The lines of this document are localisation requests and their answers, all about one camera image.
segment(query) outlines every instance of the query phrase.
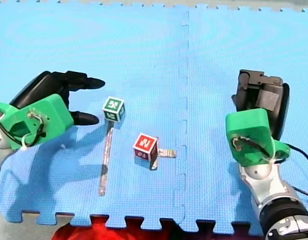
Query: green toy block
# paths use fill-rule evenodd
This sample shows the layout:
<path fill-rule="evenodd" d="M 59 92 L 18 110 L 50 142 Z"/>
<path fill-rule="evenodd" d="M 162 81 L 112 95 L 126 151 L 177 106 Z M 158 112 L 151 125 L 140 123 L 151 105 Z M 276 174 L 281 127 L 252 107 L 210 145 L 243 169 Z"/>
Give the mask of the green toy block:
<path fill-rule="evenodd" d="M 102 108 L 105 119 L 120 122 L 125 114 L 125 101 L 116 97 L 108 97 Z"/>

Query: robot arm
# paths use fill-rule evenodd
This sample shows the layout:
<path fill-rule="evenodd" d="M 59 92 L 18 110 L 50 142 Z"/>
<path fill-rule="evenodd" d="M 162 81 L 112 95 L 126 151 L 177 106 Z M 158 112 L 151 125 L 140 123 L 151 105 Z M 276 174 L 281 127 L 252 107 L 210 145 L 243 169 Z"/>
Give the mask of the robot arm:
<path fill-rule="evenodd" d="M 308 240 L 308 211 L 279 174 L 290 151 L 279 142 L 288 95 L 281 78 L 241 70 L 232 97 L 237 112 L 226 117 L 228 143 L 266 240 Z"/>
<path fill-rule="evenodd" d="M 99 120 L 94 115 L 69 111 L 69 93 L 104 85 L 104 81 L 85 73 L 45 71 L 10 104 L 0 102 L 0 166 L 19 148 L 47 142 L 73 125 L 97 124 Z"/>

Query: metal strip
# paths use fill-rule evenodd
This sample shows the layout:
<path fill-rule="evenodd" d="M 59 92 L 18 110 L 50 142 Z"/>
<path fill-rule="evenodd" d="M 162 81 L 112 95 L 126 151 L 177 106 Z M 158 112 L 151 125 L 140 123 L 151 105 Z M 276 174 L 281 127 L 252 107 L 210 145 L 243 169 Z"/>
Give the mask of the metal strip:
<path fill-rule="evenodd" d="M 104 154 L 103 154 L 103 164 L 102 164 L 102 171 L 101 171 L 101 177 L 100 177 L 100 188 L 99 188 L 99 195 L 102 197 L 106 193 L 108 163 L 109 163 L 109 158 L 110 158 L 110 148 L 112 145 L 113 130 L 114 130 L 114 122 L 108 121 L 106 142 L 105 142 L 105 148 L 104 148 Z"/>

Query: black cable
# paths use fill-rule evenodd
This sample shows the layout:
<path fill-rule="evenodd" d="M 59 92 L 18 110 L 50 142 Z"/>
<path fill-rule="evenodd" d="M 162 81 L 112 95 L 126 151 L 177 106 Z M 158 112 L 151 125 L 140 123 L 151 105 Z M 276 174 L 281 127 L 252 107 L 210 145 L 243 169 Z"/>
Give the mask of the black cable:
<path fill-rule="evenodd" d="M 6 129 L 5 127 L 1 124 L 0 122 L 0 129 L 1 131 L 3 131 L 3 133 L 9 137 L 12 141 L 14 141 L 15 143 L 19 144 L 19 145 L 22 145 L 22 142 L 19 141 L 18 139 L 16 139 L 14 136 L 12 136 Z M 42 135 L 43 133 L 43 129 L 44 129 L 44 122 L 42 121 L 41 124 L 39 125 L 38 129 L 37 129 L 37 132 L 36 132 L 36 136 L 35 136 L 35 139 L 33 140 L 32 143 L 25 143 L 25 145 L 27 147 L 32 147 L 33 145 L 35 145 L 39 139 L 39 137 Z"/>
<path fill-rule="evenodd" d="M 291 145 L 291 144 L 287 144 L 287 143 L 285 143 L 287 146 L 289 146 L 291 149 L 293 149 L 293 150 L 295 150 L 295 151 L 297 151 L 297 152 L 299 152 L 299 153 L 301 153 L 301 154 L 303 154 L 303 156 L 307 159 L 307 161 L 308 161 L 308 155 L 303 151 L 303 150 L 301 150 L 301 149 L 299 149 L 299 148 L 297 148 L 297 147 L 295 147 L 295 146 L 293 146 L 293 145 Z"/>
<path fill-rule="evenodd" d="M 304 195 L 308 196 L 308 192 L 305 192 L 305 191 L 303 191 L 302 189 L 299 189 L 299 188 L 297 188 L 297 187 L 295 187 L 295 186 L 293 186 L 293 189 L 294 189 L 295 191 L 301 193 L 301 194 L 304 194 Z"/>
<path fill-rule="evenodd" d="M 238 139 L 244 143 L 246 143 L 247 145 L 259 150 L 260 152 L 262 152 L 265 156 L 267 156 L 268 158 L 271 158 L 271 156 L 269 155 L 269 153 L 258 143 L 254 142 L 253 140 L 246 138 L 246 137 L 241 137 L 239 136 Z"/>
<path fill-rule="evenodd" d="M 295 146 L 293 146 L 293 145 L 291 145 L 291 144 L 288 144 L 288 143 L 285 143 L 285 144 L 286 144 L 287 146 L 289 146 L 291 149 L 293 149 L 293 150 L 295 150 L 295 151 L 301 153 L 301 154 L 307 159 L 307 161 L 308 161 L 308 155 L 307 155 L 307 153 L 305 153 L 302 149 L 299 149 L 299 148 L 297 148 L 297 147 L 295 147 Z M 295 191 L 301 193 L 301 194 L 304 194 L 304 195 L 308 196 L 308 192 L 303 191 L 302 189 L 299 189 L 299 188 L 297 188 L 297 187 L 295 187 L 295 186 L 293 186 L 293 189 L 294 189 Z"/>

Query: red toy block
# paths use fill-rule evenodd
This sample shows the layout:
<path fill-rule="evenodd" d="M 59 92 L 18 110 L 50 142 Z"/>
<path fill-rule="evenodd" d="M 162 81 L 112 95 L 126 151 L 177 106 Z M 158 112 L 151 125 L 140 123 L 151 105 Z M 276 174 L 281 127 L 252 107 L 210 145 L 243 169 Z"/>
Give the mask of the red toy block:
<path fill-rule="evenodd" d="M 151 161 L 157 158 L 157 138 L 140 133 L 133 145 L 135 156 Z"/>

